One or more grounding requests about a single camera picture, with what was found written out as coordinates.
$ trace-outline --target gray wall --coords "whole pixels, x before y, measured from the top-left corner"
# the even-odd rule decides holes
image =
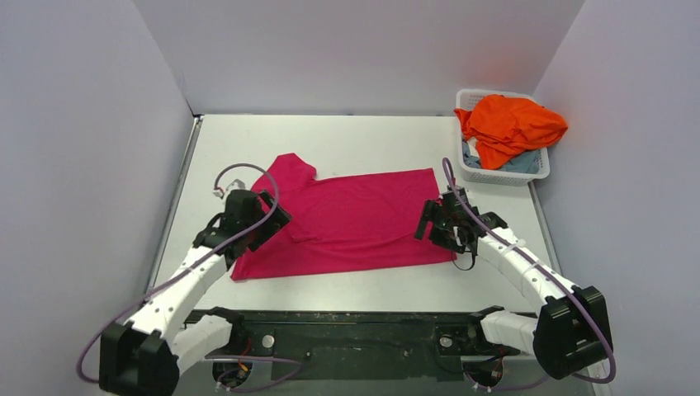
[[[0,122],[0,394],[97,394],[75,359],[145,286],[192,115],[132,2],[0,0]]]
[[[535,96],[570,130],[537,185],[562,271],[608,299],[615,394],[698,394],[700,3],[587,1]]]
[[[583,0],[137,0],[195,112],[451,114],[532,93]]]

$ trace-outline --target clothing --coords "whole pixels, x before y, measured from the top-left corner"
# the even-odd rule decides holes
[[[484,169],[498,169],[527,150],[549,147],[569,128],[561,115],[522,97],[488,95],[473,111],[455,109],[465,140],[477,138]]]
[[[464,164],[466,164],[467,167],[481,169],[481,159],[478,157],[478,154],[476,156],[473,155],[475,149],[473,149],[467,142],[462,142],[461,148],[462,152],[464,153]],[[511,158],[510,161],[506,162],[498,170],[535,174],[540,172],[540,166],[537,163],[539,156],[539,150],[526,151],[516,157]]]
[[[449,262],[455,256],[414,238],[423,204],[439,196],[432,169],[316,181],[316,169],[292,153],[277,157],[268,171],[292,220],[236,262],[235,281]],[[272,185],[261,177],[252,190],[272,192]]]

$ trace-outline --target red fabric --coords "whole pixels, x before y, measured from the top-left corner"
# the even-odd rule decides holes
[[[234,281],[414,266],[454,258],[427,239],[414,238],[424,202],[439,194],[432,169],[316,181],[314,167],[295,154],[285,154],[268,171],[280,187],[280,205],[292,221],[236,262]],[[252,190],[272,193],[272,185],[261,177]]]

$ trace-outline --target blue cloth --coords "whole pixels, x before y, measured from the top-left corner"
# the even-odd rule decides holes
[[[461,142],[461,151],[464,153],[464,164],[467,167],[481,169],[481,160],[469,155],[469,144],[465,141]],[[517,173],[537,173],[540,171],[540,166],[537,164],[539,155],[540,150],[526,151],[505,163],[499,170]]]

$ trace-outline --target red shirt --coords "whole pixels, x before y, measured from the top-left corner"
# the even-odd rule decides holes
[[[291,222],[235,264],[235,281],[448,262],[455,255],[414,238],[423,204],[439,195],[432,169],[315,180],[296,154],[268,171]],[[266,177],[252,188],[272,185]]]

